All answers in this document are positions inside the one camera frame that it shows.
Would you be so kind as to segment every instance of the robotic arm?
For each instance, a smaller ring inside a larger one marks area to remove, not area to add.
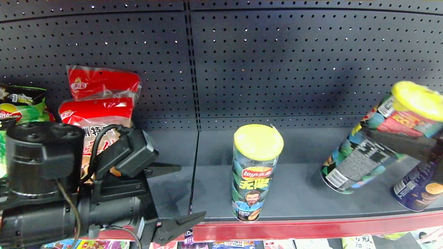
[[[94,147],[112,128],[120,133],[119,140],[95,155]],[[21,124],[7,131],[8,176],[0,179],[2,248],[96,238],[103,229],[129,230],[141,242],[139,247],[148,248],[151,241],[165,245],[203,221],[206,212],[157,226],[147,178],[181,167],[155,163],[158,152],[143,130],[105,127],[95,140],[89,173],[80,179],[83,138],[81,128],[51,122]],[[109,173],[113,166],[121,177]],[[93,173],[93,184],[85,183]]]

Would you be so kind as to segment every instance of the lay's logo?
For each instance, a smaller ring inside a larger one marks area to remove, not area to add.
[[[249,167],[241,172],[241,177],[247,181],[267,178],[272,174],[270,167]]]

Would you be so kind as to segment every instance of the lay's chip can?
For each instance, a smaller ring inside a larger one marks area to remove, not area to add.
[[[374,106],[323,164],[325,183],[342,194],[351,194],[401,157],[363,131],[432,137],[443,127],[443,96],[413,82],[397,82],[390,94]]]
[[[249,124],[235,132],[231,191],[238,220],[253,222],[259,218],[283,145],[274,127]]]
[[[397,184],[391,194],[403,207],[420,212],[443,195],[443,160],[420,162]]]

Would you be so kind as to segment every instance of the pegboard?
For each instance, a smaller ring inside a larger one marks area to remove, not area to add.
[[[182,1],[77,0],[66,3],[47,0],[11,0],[0,2],[0,22],[51,16],[182,10]]]
[[[71,98],[66,65],[129,70],[142,78],[134,118],[193,118],[184,19],[183,12],[146,12],[1,23],[1,81],[48,89],[56,112]]]
[[[307,8],[191,18],[202,118],[362,115],[399,80],[443,90],[442,16]]]
[[[280,128],[332,128],[355,126],[363,116],[233,117],[202,118],[202,130],[232,130],[243,125],[261,124]]]
[[[438,1],[425,0],[345,0],[345,1],[191,1],[191,10],[232,9],[342,9],[377,10],[386,12],[414,12],[421,14],[443,14],[443,5]]]
[[[412,0],[4,1],[0,77],[48,89],[56,112],[65,65],[136,72],[133,117],[154,130],[352,126],[399,80],[443,90],[442,16]]]

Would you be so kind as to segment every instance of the gray shelf surface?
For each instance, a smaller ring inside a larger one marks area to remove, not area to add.
[[[187,215],[194,172],[197,131],[150,131],[159,158],[157,162],[176,163],[182,170],[148,179],[160,219]]]
[[[407,158],[351,195],[335,192],[319,168],[351,128],[281,129],[285,142],[259,220],[307,220],[408,214],[389,192],[417,161]],[[235,130],[201,131],[194,177],[193,212],[207,211],[206,221],[235,221],[230,178]],[[427,210],[443,208],[443,199]]]

